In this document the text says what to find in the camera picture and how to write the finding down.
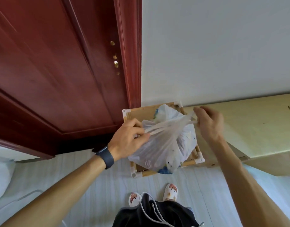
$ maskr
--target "wooden door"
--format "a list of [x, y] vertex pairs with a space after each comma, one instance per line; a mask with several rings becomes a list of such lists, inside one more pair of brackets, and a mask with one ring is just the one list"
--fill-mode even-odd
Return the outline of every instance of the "wooden door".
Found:
[[0, 139], [49, 158], [115, 132], [129, 107], [121, 64], [113, 0], [0, 0]]

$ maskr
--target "gray wall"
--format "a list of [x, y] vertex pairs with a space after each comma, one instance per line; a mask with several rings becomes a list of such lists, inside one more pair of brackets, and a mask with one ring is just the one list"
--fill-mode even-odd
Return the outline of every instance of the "gray wall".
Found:
[[142, 106], [290, 91], [290, 0], [143, 0]]

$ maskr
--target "white sandal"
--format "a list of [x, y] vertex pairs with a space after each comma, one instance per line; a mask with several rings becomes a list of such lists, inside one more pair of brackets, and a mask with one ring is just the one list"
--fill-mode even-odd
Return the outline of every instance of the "white sandal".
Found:
[[[132, 199], [132, 202], [130, 202], [131, 196], [132, 196], [133, 193], [136, 194], [136, 198]], [[138, 206], [140, 204], [140, 195], [139, 195], [139, 193], [137, 193], [137, 192], [133, 192], [133, 193], [131, 193], [129, 198], [128, 198], [128, 203], [129, 203], [130, 207], [135, 207], [135, 206]]]
[[175, 191], [173, 188], [169, 188], [170, 184], [173, 184], [173, 183], [169, 183], [165, 188], [163, 202], [166, 201], [167, 198], [177, 201], [178, 192], [179, 192], [178, 187], [174, 184], [174, 186], [177, 188], [177, 191]]

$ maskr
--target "brown basket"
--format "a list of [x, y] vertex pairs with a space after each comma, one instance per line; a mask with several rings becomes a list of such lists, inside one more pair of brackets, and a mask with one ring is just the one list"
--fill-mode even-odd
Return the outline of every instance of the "brown basket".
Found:
[[[147, 106], [147, 107], [138, 107], [133, 109], [124, 109], [123, 112], [123, 120], [124, 122], [126, 120], [130, 120], [133, 118], [137, 118], [140, 122], [143, 120], [151, 120], [154, 118], [154, 114], [159, 106], [162, 104]], [[183, 115], [186, 115], [184, 108], [180, 102], [172, 102], [172, 103], [166, 103], [167, 106], [172, 107], [176, 109], [178, 112], [181, 112]], [[203, 155], [199, 149], [199, 146], [196, 145], [196, 148], [192, 151], [190, 156], [186, 161], [183, 162], [182, 167], [194, 165], [197, 163], [203, 163], [205, 159], [203, 158]], [[149, 176], [156, 174], [157, 172], [148, 170], [142, 166], [139, 166], [138, 164], [135, 164], [134, 162], [130, 162], [130, 171], [131, 176], [133, 178], [140, 177], [140, 176]]]

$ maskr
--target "watch strap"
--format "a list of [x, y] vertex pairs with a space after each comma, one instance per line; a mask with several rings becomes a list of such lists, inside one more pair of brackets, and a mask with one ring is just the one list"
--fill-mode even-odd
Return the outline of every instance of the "watch strap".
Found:
[[103, 149], [99, 150], [98, 152], [96, 152], [96, 155], [100, 156], [103, 159], [103, 161], [105, 162], [105, 164], [106, 164], [105, 169], [110, 168], [114, 164], [113, 156], [111, 155], [107, 146], [104, 147]]

